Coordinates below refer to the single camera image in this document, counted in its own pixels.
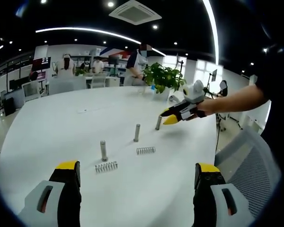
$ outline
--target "white round table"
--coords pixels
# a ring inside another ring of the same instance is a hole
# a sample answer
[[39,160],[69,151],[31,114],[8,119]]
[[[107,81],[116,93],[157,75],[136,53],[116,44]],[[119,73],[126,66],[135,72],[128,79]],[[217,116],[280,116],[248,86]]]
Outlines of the white round table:
[[[195,164],[214,162],[215,116],[156,131],[158,115],[173,104],[138,89],[96,88],[25,103],[0,157],[0,189],[11,209],[18,214],[24,198],[61,162],[79,160],[82,227],[190,227]],[[118,169],[96,174],[101,140]],[[138,156],[143,147],[156,152]]]

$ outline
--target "metal peg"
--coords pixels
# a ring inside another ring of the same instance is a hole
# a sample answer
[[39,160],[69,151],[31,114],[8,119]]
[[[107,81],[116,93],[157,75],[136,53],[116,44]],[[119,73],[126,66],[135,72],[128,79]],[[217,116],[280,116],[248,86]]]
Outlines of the metal peg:
[[101,147],[102,161],[106,162],[108,160],[108,157],[106,155],[105,140],[100,141],[100,147]]
[[156,130],[159,130],[159,129],[160,129],[161,121],[162,121],[162,117],[159,116],[159,117],[158,117],[158,121],[157,121],[157,125],[156,125]]
[[136,126],[136,132],[134,134],[134,142],[138,142],[139,141],[139,132],[140,132],[140,124],[137,124]]

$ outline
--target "metal spring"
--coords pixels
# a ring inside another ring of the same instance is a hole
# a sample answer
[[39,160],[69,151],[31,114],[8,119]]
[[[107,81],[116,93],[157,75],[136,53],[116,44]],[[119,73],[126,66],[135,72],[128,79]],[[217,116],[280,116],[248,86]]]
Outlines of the metal spring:
[[155,147],[149,148],[137,148],[137,155],[145,155],[145,154],[152,154],[156,152]]
[[96,173],[104,173],[118,168],[117,162],[108,162],[100,165],[95,165]]

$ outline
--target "computer monitor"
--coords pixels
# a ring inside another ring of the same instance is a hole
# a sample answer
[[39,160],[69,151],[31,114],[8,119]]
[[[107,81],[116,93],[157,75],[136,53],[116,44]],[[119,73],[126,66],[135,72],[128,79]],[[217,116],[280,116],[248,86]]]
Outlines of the computer monitor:
[[29,77],[23,77],[20,79],[12,79],[9,81],[9,88],[11,90],[17,90],[18,88],[21,88],[22,84],[28,83],[29,82]]
[[39,72],[37,80],[46,79],[46,72]]
[[9,88],[10,90],[16,90],[18,88],[17,83],[14,79],[11,79],[9,81]]
[[38,58],[33,60],[32,71],[49,69],[51,67],[51,57]]
[[215,71],[213,71],[213,73],[212,73],[212,82],[215,82],[216,81],[216,77],[217,77],[217,71],[218,70],[215,70]]
[[118,65],[119,64],[119,57],[118,56],[109,56],[108,57],[108,64],[110,65]]

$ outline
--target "hand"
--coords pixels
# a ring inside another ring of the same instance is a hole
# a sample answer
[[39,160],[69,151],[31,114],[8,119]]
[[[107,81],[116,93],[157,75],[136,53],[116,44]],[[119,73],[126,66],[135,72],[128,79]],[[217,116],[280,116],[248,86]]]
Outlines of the hand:
[[[197,105],[198,110],[204,111],[206,116],[214,114],[214,112],[213,112],[213,101],[214,100],[211,100],[211,99],[205,99],[203,102],[201,102],[200,104]],[[195,119],[197,117],[198,117],[197,114],[193,114],[189,118],[187,118],[186,120],[190,121],[190,120]]]

